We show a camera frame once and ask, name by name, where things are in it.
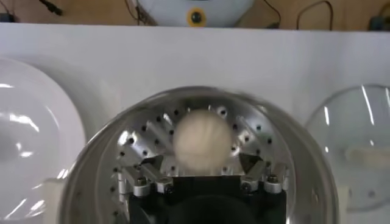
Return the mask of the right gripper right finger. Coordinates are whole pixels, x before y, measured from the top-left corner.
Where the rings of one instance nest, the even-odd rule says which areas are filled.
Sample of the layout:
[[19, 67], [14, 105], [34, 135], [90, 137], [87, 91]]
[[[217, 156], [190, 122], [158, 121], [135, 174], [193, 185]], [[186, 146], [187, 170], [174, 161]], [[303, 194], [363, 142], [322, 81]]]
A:
[[241, 187], [246, 192], [255, 192], [262, 188], [269, 194], [279, 194], [288, 189], [289, 168], [285, 163], [263, 160], [256, 155], [239, 154], [244, 171], [240, 177]]

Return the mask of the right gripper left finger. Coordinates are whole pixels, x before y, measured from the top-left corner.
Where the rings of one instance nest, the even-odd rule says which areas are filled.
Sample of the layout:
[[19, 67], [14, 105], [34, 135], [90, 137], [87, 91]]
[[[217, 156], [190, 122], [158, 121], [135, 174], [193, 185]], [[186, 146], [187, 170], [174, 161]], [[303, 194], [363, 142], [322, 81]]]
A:
[[169, 194], [173, 179], [160, 172], [163, 157], [155, 156], [131, 162], [125, 155], [117, 157], [118, 187], [121, 195], [146, 197], [151, 192]]

